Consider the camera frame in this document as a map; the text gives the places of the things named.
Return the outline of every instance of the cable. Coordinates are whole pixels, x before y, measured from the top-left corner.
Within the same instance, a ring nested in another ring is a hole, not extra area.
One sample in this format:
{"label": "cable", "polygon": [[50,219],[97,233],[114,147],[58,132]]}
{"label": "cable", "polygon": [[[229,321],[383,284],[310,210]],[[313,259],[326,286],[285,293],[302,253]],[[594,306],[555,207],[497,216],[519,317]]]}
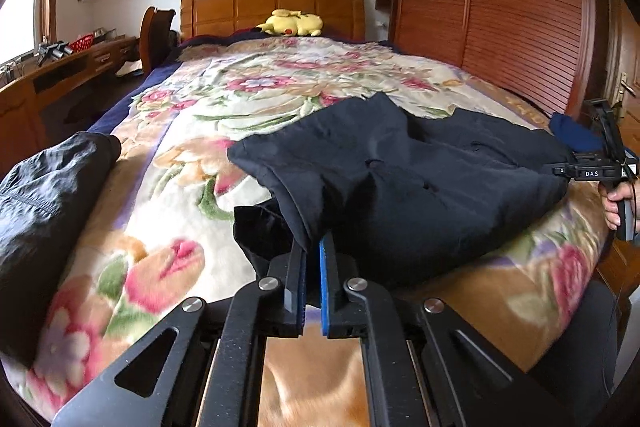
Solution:
{"label": "cable", "polygon": [[[636,200],[636,186],[635,186],[635,181],[638,179],[638,177],[636,176],[636,174],[634,172],[632,172],[632,170],[629,168],[628,165],[626,165],[626,163],[622,166],[623,170],[625,171],[626,177],[629,179],[630,183],[631,183],[631,192],[633,194],[634,197],[634,206],[632,208],[633,211],[633,220],[634,220],[634,230],[636,229],[636,209],[638,208],[638,202]],[[609,323],[607,324],[607,331],[609,331],[610,327],[611,327],[611,321],[613,320],[614,315],[616,314],[616,309],[618,308],[618,305],[620,304],[620,297],[622,296],[622,290],[625,287],[625,284],[627,282],[627,279],[629,277],[629,274],[625,274],[625,278],[622,281],[622,284],[620,285],[620,290],[618,291],[618,295],[616,296],[616,302],[613,305],[613,309],[611,310],[611,313],[609,315]],[[604,390],[607,393],[607,396],[609,398],[611,398],[611,395],[613,394],[613,391],[610,390],[608,384],[607,384],[607,378],[605,376],[605,364],[606,364],[606,358],[607,358],[607,344],[605,343],[605,345],[602,347],[602,384],[604,386]]]}

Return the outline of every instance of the wooden wardrobe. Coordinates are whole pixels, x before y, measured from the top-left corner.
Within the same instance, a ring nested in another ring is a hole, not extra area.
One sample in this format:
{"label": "wooden wardrobe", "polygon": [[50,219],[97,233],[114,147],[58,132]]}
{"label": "wooden wardrobe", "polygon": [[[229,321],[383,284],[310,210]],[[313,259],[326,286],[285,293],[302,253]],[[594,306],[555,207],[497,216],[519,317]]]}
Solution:
{"label": "wooden wardrobe", "polygon": [[390,39],[577,117],[604,88],[607,13],[607,0],[396,0]]}

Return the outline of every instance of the stuffed animal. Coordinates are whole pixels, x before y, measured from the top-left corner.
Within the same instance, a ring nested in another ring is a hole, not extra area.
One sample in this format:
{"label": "stuffed animal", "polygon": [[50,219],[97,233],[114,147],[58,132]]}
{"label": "stuffed animal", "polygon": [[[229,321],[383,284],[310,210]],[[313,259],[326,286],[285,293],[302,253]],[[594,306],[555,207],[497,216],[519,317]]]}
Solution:
{"label": "stuffed animal", "polygon": [[264,24],[256,26],[269,35],[311,35],[317,37],[322,30],[322,19],[311,13],[278,9]]}

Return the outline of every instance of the red basket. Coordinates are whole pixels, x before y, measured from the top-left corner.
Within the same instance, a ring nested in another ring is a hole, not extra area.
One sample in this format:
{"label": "red basket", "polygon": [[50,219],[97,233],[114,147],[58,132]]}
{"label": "red basket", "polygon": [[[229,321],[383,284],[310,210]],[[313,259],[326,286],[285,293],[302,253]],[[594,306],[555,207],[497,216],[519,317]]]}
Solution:
{"label": "red basket", "polygon": [[80,37],[77,41],[69,44],[69,47],[77,53],[77,52],[83,52],[84,50],[88,50],[93,43],[94,43],[94,34],[89,33],[84,37]]}

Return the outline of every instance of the human hand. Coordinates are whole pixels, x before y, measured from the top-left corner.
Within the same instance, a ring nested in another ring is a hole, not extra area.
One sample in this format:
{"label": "human hand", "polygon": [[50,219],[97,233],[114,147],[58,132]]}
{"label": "human hand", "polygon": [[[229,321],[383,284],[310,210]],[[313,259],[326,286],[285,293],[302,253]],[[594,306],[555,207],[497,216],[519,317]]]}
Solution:
{"label": "human hand", "polygon": [[[640,203],[640,180],[634,182],[636,189],[636,204]],[[604,207],[604,217],[607,220],[607,226],[611,230],[617,230],[620,225],[620,216],[618,215],[618,201],[633,200],[634,192],[630,182],[624,182],[618,185],[615,190],[607,192],[602,183],[598,184],[598,192],[602,197],[602,206]],[[638,216],[638,208],[633,208],[634,217]],[[640,220],[636,219],[636,232],[640,232]]]}

